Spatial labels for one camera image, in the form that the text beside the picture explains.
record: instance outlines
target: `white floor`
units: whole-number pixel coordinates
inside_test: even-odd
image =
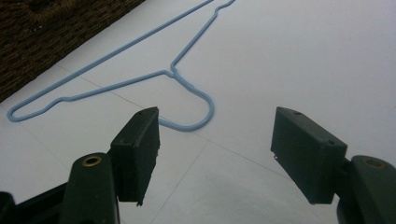
[[[204,0],[147,0],[1,103],[0,190],[17,203],[67,181],[74,160],[107,152],[137,111],[191,124],[207,105],[167,77],[61,103],[12,123],[7,111],[111,50]],[[114,59],[17,111],[63,95],[168,69],[226,0],[215,0]],[[396,3],[236,0],[178,64],[210,94],[201,130],[160,128],[161,148],[142,207],[121,203],[125,224],[337,223],[335,206],[311,205],[270,151],[276,107],[305,113],[362,154],[396,165]]]

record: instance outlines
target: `woven surface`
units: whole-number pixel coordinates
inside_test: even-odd
[[[0,102],[144,0],[0,0]]]

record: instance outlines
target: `wicker basket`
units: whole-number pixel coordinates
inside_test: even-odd
[[[144,0],[0,0],[0,102]]]

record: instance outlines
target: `light blue wire hanger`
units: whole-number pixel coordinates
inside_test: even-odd
[[[197,40],[204,34],[204,32],[212,24],[212,22],[216,19],[216,17],[219,14],[219,11],[221,9],[225,8],[225,7],[230,6],[235,0],[230,0],[228,3],[225,3],[225,4],[219,6],[219,7],[217,7],[215,9],[215,13],[209,19],[209,21],[204,25],[203,28],[201,28],[201,30],[198,32],[198,34],[190,41],[190,43],[171,62],[170,68],[171,68],[172,72],[167,71],[167,70],[161,70],[161,71],[158,71],[158,72],[154,72],[154,73],[150,73],[150,74],[144,75],[142,77],[136,77],[136,78],[132,78],[132,79],[117,83],[117,84],[106,86],[106,87],[103,87],[103,88],[100,88],[100,89],[97,89],[97,90],[94,90],[94,91],[87,91],[87,92],[84,92],[82,94],[78,94],[78,95],[75,95],[75,96],[60,97],[60,98],[57,98],[57,99],[53,100],[51,103],[49,103],[43,109],[38,110],[38,111],[36,111],[34,113],[31,113],[31,114],[28,114],[28,115],[24,115],[24,116],[18,117],[18,118],[14,117],[13,114],[14,114],[15,111],[21,109],[25,105],[28,105],[28,104],[32,103],[34,100],[40,98],[41,96],[47,94],[48,92],[53,91],[54,89],[62,86],[64,83],[66,83],[66,82],[72,80],[73,78],[78,77],[81,74],[91,70],[92,68],[96,67],[100,63],[103,63],[103,62],[107,61],[108,59],[116,56],[117,54],[119,54],[119,53],[123,52],[124,50],[130,48],[131,46],[139,43],[140,41],[148,38],[149,36],[158,33],[159,31],[161,31],[162,29],[166,28],[167,26],[175,23],[176,21],[181,20],[182,18],[190,15],[192,12],[196,11],[197,9],[199,9],[201,7],[204,7],[204,6],[206,6],[207,4],[209,4],[209,3],[213,2],[213,1],[214,0],[207,0],[207,1],[203,2],[200,5],[198,5],[196,7],[193,7],[192,9],[180,14],[179,16],[177,16],[177,17],[173,18],[172,20],[164,23],[163,25],[151,30],[150,32],[148,32],[148,33],[146,33],[144,35],[141,35],[137,39],[129,42],[128,44],[120,47],[119,49],[116,49],[116,50],[110,52],[109,54],[107,54],[106,56],[96,60],[95,62],[90,63],[87,66],[77,70],[75,73],[71,74],[70,76],[65,77],[65,78],[61,79],[60,81],[52,84],[51,86],[47,87],[43,91],[40,91],[40,92],[30,96],[26,100],[24,100],[24,101],[14,105],[14,106],[12,106],[7,112],[8,119],[10,121],[12,121],[12,122],[19,122],[19,121],[23,121],[23,120],[26,120],[26,119],[31,119],[31,118],[33,118],[35,116],[38,116],[38,115],[41,115],[41,114],[47,112],[53,106],[57,105],[60,102],[73,102],[73,101],[80,100],[80,99],[83,99],[83,98],[87,98],[87,97],[90,97],[90,96],[93,96],[93,95],[96,95],[96,94],[99,94],[99,93],[102,93],[102,92],[105,92],[105,91],[113,91],[115,89],[118,89],[118,88],[121,88],[121,87],[124,87],[124,86],[127,86],[127,85],[131,85],[131,84],[134,84],[136,82],[143,81],[143,80],[147,80],[149,78],[157,77],[157,76],[160,76],[160,75],[167,75],[170,78],[174,78],[178,83],[180,83],[188,91],[190,91],[190,92],[194,93],[195,95],[197,95],[197,96],[201,97],[202,99],[204,99],[209,104],[209,111],[208,111],[207,115],[205,116],[205,118],[203,120],[201,120],[200,122],[198,122],[196,124],[193,124],[193,125],[187,125],[187,126],[179,125],[179,124],[176,124],[176,123],[174,123],[172,121],[168,121],[168,120],[164,120],[164,119],[159,119],[159,123],[162,126],[165,126],[165,127],[177,130],[177,131],[181,131],[181,132],[191,132],[191,131],[195,131],[197,129],[202,128],[203,126],[205,126],[212,119],[213,114],[215,112],[215,104],[214,104],[212,98],[208,94],[206,94],[203,91],[200,91],[200,90],[196,89],[186,79],[184,79],[179,74],[179,72],[178,72],[178,70],[176,68],[176,65],[186,55],[186,53],[192,48],[192,46],[197,42]]]

